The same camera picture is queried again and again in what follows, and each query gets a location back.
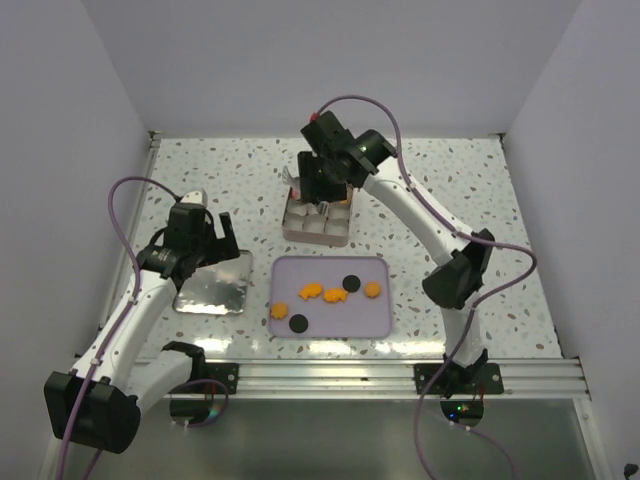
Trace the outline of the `orange fish cookie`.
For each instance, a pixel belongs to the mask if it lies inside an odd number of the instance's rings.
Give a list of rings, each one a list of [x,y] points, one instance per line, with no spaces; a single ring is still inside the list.
[[[323,286],[320,283],[310,283],[301,288],[298,292],[299,297],[308,301],[309,299],[317,298],[323,293]]]
[[[323,299],[327,303],[345,302],[349,292],[342,288],[331,288],[324,292]]]

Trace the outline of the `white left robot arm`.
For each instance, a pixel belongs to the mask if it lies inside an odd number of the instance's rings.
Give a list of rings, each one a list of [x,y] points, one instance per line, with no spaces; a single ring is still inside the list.
[[[232,219],[178,202],[168,223],[138,253],[128,292],[90,348],[66,372],[54,372],[44,396],[56,438],[115,454],[132,443],[142,417],[166,394],[193,393],[210,381],[203,348],[171,341],[133,370],[151,329],[200,268],[238,258]]]

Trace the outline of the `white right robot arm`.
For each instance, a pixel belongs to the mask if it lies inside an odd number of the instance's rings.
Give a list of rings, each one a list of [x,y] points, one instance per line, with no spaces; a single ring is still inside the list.
[[[445,398],[470,391],[488,359],[473,320],[493,235],[459,222],[408,173],[400,144],[381,133],[354,136],[330,111],[313,114],[301,133],[310,146],[298,155],[303,201],[336,203],[348,190],[362,189],[386,206],[435,262],[422,289],[441,310],[446,345],[442,365],[421,390]]]

